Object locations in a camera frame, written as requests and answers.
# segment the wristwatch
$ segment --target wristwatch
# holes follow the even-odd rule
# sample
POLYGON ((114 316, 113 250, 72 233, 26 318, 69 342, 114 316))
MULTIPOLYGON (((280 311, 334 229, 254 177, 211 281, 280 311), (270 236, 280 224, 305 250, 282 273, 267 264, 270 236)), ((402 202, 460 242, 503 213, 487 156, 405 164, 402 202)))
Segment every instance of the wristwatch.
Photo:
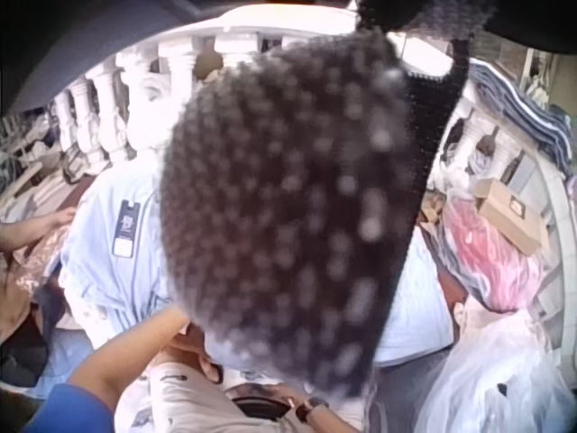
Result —
POLYGON ((328 408, 328 403, 323 399, 319 399, 318 397, 312 397, 307 401, 299 404, 295 410, 298 420, 303 424, 307 424, 308 414, 318 406, 325 406, 328 408))

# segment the blue sleeve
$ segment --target blue sleeve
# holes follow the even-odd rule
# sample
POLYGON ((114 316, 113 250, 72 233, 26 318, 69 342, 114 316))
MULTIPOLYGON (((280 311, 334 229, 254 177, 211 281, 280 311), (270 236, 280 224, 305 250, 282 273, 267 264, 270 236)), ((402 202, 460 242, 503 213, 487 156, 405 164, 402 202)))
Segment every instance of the blue sleeve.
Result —
POLYGON ((114 433, 114 414, 90 392, 67 383, 54 387, 23 433, 114 433))

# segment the plastic bag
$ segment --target plastic bag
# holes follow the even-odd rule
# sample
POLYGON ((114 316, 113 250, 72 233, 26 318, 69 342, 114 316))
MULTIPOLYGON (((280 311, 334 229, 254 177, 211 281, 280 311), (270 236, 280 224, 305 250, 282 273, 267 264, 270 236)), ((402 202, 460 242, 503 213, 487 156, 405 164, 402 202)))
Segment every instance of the plastic bag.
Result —
POLYGON ((452 189, 443 208, 439 255, 448 270, 498 312, 526 308, 544 277, 538 253, 522 254, 485 218, 475 199, 452 189))
POLYGON ((565 432, 574 397, 523 310, 471 333, 449 354, 415 432, 565 432))

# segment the cardboard box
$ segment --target cardboard box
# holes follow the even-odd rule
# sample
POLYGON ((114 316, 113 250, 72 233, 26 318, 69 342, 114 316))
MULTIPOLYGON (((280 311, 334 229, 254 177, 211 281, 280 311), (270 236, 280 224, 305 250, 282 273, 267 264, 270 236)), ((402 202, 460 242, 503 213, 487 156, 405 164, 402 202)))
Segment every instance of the cardboard box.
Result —
POLYGON ((506 185, 496 179, 479 180, 474 194, 479 199, 479 215, 487 218, 523 254, 531 255, 539 247, 549 248, 543 218, 506 185))

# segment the white plastic sheet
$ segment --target white plastic sheet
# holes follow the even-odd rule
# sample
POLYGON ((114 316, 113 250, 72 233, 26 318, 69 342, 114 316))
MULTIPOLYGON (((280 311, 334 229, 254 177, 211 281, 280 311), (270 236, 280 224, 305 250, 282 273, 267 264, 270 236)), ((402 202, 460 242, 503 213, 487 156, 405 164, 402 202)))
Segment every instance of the white plastic sheet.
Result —
POLYGON ((565 432, 575 400, 525 310, 470 333, 429 392, 415 432, 565 432))

